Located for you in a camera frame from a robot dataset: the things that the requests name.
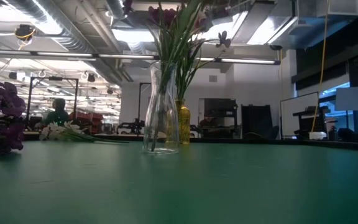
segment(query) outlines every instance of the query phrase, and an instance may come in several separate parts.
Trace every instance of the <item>green shirt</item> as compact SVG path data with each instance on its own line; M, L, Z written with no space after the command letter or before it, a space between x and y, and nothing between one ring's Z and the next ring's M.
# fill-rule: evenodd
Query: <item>green shirt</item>
M58 125L63 125L68 120L68 113L66 111L54 111L48 114L45 124L48 125L56 122Z

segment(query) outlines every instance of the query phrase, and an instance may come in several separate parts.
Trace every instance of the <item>whiteboard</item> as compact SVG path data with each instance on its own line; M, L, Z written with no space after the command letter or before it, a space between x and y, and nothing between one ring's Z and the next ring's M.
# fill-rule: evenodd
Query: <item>whiteboard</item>
M294 131L299 130L299 119L293 114L304 111L308 106L316 106L318 100L316 92L281 101L282 136L295 136Z

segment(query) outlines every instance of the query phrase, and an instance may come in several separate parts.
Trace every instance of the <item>glass vase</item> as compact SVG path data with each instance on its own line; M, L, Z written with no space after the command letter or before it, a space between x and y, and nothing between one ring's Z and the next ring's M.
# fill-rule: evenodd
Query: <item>glass vase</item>
M173 98L176 65L150 65L152 94L147 108L142 150L151 154L178 152L178 112Z
M185 106L185 100L176 100L178 110L178 125L180 144L190 144L190 110Z

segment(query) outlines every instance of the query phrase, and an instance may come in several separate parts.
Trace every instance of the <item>green tabletop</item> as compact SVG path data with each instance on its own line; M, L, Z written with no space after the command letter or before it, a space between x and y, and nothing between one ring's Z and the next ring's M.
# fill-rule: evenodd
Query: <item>green tabletop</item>
M0 223L358 223L358 151L26 142L0 157Z

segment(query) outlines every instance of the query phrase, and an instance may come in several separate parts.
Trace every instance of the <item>man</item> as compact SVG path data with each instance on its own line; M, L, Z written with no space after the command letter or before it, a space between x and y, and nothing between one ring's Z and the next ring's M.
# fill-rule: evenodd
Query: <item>man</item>
M57 98L53 101L52 107L55 111L50 112L45 120L45 124L48 125L52 122L56 122L59 126L64 125L69 120L68 113L65 111L66 101L61 98Z
M204 120L200 121L200 127L207 127L207 128L210 128L210 127L216 127L218 124L216 122L216 119L214 119L213 117L208 117L206 116L204 118Z

